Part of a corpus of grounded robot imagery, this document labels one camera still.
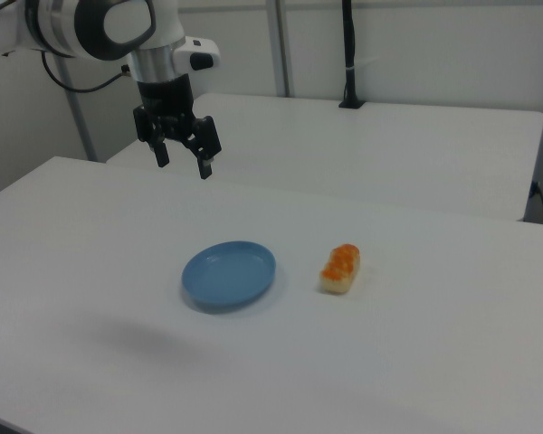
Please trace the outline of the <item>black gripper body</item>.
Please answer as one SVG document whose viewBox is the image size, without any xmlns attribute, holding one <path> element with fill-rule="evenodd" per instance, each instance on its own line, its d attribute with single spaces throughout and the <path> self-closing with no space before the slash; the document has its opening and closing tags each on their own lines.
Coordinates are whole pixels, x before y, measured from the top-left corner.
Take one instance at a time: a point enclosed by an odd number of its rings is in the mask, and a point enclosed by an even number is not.
<svg viewBox="0 0 543 434">
<path fill-rule="evenodd" d="M 152 124 L 159 120 L 166 138 L 193 134 L 194 97 L 188 74 L 159 83 L 138 83 L 142 105 L 137 107 L 138 138 L 151 138 Z"/>
</svg>

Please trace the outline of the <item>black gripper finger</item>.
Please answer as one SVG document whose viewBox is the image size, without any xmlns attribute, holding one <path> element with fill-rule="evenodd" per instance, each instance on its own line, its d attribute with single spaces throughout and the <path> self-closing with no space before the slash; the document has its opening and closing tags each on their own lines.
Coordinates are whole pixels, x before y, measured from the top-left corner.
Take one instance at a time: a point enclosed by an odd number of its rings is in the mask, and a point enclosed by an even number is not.
<svg viewBox="0 0 543 434">
<path fill-rule="evenodd" d="M 153 151 L 159 167 L 169 163 L 165 135 L 158 117 L 152 115 L 143 105 L 133 110 L 138 140 L 146 142 Z"/>
<path fill-rule="evenodd" d="M 191 136 L 185 146 L 195 156 L 200 177 L 205 180 L 212 173 L 214 157 L 221 152 L 222 146 L 211 116 L 196 118 L 192 124 Z"/>
</svg>

